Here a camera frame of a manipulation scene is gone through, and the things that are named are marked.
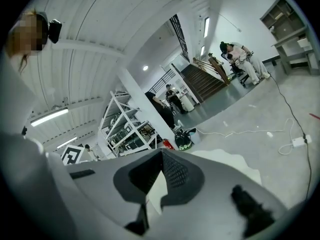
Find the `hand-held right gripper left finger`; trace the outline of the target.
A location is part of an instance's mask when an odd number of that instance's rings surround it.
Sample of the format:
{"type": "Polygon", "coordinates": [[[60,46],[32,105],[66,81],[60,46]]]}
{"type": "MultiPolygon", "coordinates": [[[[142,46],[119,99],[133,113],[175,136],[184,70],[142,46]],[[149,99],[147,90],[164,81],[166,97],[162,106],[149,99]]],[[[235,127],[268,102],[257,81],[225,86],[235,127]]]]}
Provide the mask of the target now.
{"type": "Polygon", "coordinates": [[[162,149],[67,166],[73,192],[68,209],[79,229],[163,227],[162,149]]]}

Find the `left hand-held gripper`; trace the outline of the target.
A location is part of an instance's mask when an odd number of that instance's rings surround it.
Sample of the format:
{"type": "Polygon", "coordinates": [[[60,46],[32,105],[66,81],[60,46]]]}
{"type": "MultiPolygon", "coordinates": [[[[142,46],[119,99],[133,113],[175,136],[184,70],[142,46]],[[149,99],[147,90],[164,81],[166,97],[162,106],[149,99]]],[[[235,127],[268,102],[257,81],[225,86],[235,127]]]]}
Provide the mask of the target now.
{"type": "Polygon", "coordinates": [[[80,162],[84,150],[84,147],[68,144],[61,155],[63,164],[65,166],[78,164],[80,162]]]}

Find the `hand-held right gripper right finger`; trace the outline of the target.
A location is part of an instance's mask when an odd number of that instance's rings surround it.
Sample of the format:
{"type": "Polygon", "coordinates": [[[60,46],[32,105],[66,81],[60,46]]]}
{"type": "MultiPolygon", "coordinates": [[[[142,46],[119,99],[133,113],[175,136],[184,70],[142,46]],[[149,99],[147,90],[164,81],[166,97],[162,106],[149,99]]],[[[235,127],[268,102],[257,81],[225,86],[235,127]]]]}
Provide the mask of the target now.
{"type": "Polygon", "coordinates": [[[238,212],[231,194],[236,185],[248,192],[277,220],[286,212],[285,205],[270,191],[235,168],[209,159],[177,151],[168,155],[198,166],[204,175],[201,190],[188,203],[165,206],[161,216],[162,237],[242,237],[246,220],[238,212]]]}

